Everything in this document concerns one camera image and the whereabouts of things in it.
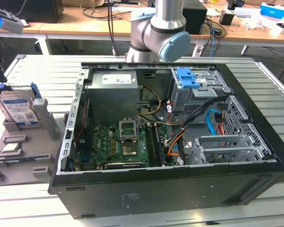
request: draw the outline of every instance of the sticker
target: sticker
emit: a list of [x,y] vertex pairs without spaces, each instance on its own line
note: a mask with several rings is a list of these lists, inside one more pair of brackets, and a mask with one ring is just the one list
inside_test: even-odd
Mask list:
[[3,105],[16,123],[35,124],[37,118],[26,99],[4,100]]
[[181,166],[184,164],[184,161],[180,157],[178,157],[177,161]]
[[167,105],[167,112],[171,113],[171,105]]
[[191,141],[187,142],[187,144],[184,146],[184,148],[192,148],[192,143]]
[[123,194],[122,195],[122,208],[129,209],[134,207],[139,198],[138,193]]
[[201,83],[207,83],[206,79],[196,79],[196,81],[201,84]]
[[102,76],[102,84],[131,84],[130,74],[106,74]]

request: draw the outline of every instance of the yellow wire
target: yellow wire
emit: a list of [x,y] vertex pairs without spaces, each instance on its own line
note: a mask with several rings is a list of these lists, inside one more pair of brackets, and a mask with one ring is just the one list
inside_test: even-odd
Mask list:
[[159,101],[159,105],[158,105],[158,108],[157,108],[156,110],[154,110],[154,111],[147,112],[147,113],[138,113],[137,115],[149,115],[149,114],[154,114],[154,113],[156,113],[157,111],[159,111],[159,109],[161,108],[161,100],[160,100],[159,96],[157,95],[157,93],[154,92],[152,89],[150,89],[149,87],[144,86],[144,85],[143,85],[143,87],[149,89],[149,90],[157,97],[157,99],[158,99],[158,101]]

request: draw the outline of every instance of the power cable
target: power cable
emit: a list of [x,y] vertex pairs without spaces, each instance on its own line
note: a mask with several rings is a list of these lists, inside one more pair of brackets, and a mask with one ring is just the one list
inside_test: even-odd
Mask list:
[[20,11],[19,11],[15,16],[18,16],[18,15],[22,12],[22,10],[23,10],[23,8],[24,8],[26,2],[27,2],[27,0],[24,0],[24,3],[23,3],[23,5],[22,5]]

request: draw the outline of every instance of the white label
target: white label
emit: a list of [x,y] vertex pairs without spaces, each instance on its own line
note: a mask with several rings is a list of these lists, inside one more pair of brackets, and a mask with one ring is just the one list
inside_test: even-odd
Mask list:
[[167,112],[171,113],[171,105],[167,105]]
[[192,147],[191,141],[187,142],[187,144],[184,146],[184,148],[191,148],[191,147]]
[[16,123],[31,124],[37,121],[26,99],[4,100],[3,105]]
[[196,81],[201,84],[201,83],[206,83],[206,79],[196,79]]
[[131,84],[130,74],[106,74],[102,76],[102,84]]
[[181,166],[184,164],[184,161],[180,157],[178,157],[177,161]]

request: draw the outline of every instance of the hard drive label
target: hard drive label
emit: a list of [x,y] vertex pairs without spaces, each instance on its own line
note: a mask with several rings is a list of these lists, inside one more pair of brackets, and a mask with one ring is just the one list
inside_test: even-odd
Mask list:
[[16,123],[35,124],[37,122],[37,118],[26,99],[4,100],[3,105]]

